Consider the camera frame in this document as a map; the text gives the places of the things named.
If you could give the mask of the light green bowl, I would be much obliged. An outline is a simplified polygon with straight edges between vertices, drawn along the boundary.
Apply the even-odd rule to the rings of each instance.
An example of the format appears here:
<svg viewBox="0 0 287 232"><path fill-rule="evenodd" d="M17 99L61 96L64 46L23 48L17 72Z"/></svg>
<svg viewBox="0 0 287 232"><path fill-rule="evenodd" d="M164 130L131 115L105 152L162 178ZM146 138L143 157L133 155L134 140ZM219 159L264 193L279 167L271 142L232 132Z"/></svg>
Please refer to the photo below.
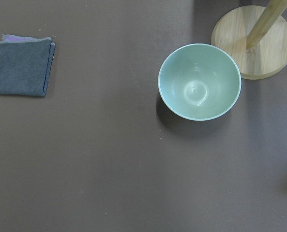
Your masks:
<svg viewBox="0 0 287 232"><path fill-rule="evenodd" d="M172 52L158 74L164 104L176 115L192 121L223 116L241 92L238 65L225 51L210 44L185 45Z"/></svg>

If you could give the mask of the grey folded cloth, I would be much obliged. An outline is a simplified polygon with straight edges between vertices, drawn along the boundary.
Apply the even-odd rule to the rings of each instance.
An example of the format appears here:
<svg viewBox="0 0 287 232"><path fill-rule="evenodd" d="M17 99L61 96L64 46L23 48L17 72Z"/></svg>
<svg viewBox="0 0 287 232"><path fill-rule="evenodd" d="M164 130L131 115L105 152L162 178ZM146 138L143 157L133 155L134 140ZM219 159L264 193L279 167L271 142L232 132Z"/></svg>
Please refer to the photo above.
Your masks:
<svg viewBox="0 0 287 232"><path fill-rule="evenodd" d="M3 35L0 40L0 95L44 97L55 46L50 37Z"/></svg>

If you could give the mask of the wooden cup tree stand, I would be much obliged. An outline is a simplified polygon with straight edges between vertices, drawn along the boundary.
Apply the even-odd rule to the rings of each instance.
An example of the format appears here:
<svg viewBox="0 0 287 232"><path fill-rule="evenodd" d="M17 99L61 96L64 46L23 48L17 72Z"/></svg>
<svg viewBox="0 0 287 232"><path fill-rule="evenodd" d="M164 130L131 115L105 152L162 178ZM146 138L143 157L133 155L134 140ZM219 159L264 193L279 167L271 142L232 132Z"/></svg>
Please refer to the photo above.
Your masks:
<svg viewBox="0 0 287 232"><path fill-rule="evenodd" d="M242 78L271 77L287 65L287 21L282 17L286 8L287 0L236 8L216 23L211 44L234 59Z"/></svg>

